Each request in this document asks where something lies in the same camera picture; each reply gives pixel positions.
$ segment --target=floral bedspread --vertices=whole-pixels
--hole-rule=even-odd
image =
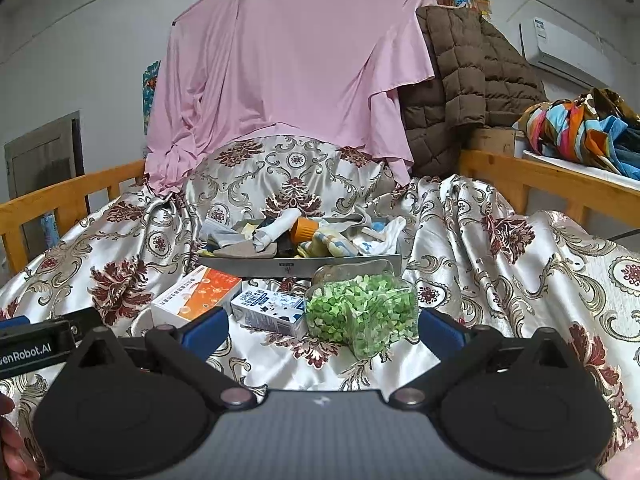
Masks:
[[[117,335],[141,335],[151,327],[149,301],[196,265],[205,216],[233,225],[289,207],[341,216],[356,204],[372,215],[406,218],[403,277],[417,286],[420,306],[507,336],[528,337],[540,326],[564,336],[614,416],[605,460],[638,438],[640,254],[591,237],[561,213],[517,216],[495,188],[469,178],[414,179],[399,189],[382,163],[316,140],[232,143],[167,198],[146,185],[131,187],[15,276],[0,291],[0,318],[37,322],[93,306]],[[293,278],[259,284],[292,294],[307,286]],[[357,361],[336,344],[230,320],[229,337],[208,362],[259,395],[270,387],[379,388],[388,396],[438,360],[418,340],[403,340]],[[0,381],[39,461],[31,415],[60,366]]]

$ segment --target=blue gripper pad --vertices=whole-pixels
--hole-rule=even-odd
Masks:
[[[229,318],[224,309],[217,306],[188,322],[178,333],[182,335],[181,345],[206,361],[226,341]]]
[[[437,313],[434,308],[423,308],[418,316],[418,336],[420,341],[443,361],[466,345],[465,333],[468,329],[450,319],[446,314]]]
[[[26,316],[17,316],[9,319],[5,319],[4,321],[0,321],[0,331],[5,330],[7,328],[12,328],[14,326],[19,325],[28,325],[31,324],[29,318]]]

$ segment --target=white logo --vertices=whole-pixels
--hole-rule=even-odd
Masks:
[[[314,402],[318,405],[318,406],[323,406],[325,404],[328,404],[329,402],[331,402],[331,399],[327,396],[322,396],[322,397],[318,397],[317,399],[314,399]]]

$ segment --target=bed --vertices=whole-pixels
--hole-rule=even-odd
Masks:
[[[276,216],[289,206],[308,216],[339,216],[360,205],[372,216],[404,216],[404,279],[422,307],[467,326],[489,324],[527,337],[553,326],[593,376],[614,414],[604,460],[638,438],[640,255],[581,227],[588,210],[640,226],[640,191],[546,164],[464,151],[446,180],[396,186],[391,172],[354,148],[303,137],[233,142],[199,165],[177,194],[153,194],[143,161],[81,176],[0,206],[0,234],[16,276],[0,290],[0,319],[32,322],[93,305],[120,336],[152,326],[146,305],[196,264],[202,218],[234,224]],[[119,184],[136,183],[120,192]],[[530,188],[567,199],[562,212],[524,216]],[[87,216],[84,197],[108,190],[110,202]],[[20,225],[55,211],[64,234],[28,263]],[[255,285],[301,294],[294,278]],[[231,321],[209,364],[252,389],[378,388],[387,396],[437,364],[419,340],[403,340],[368,360],[310,336],[296,339]],[[31,434],[31,414],[59,367],[0,381]],[[125,399],[113,399],[111,409]],[[36,445],[27,437],[30,451]]]

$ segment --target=human hand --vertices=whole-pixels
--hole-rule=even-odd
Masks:
[[[6,395],[0,394],[0,415],[11,413],[14,402]],[[2,458],[6,464],[9,480],[38,480],[38,468],[24,450],[24,441],[18,431],[4,417],[0,417],[0,438],[2,439]]]

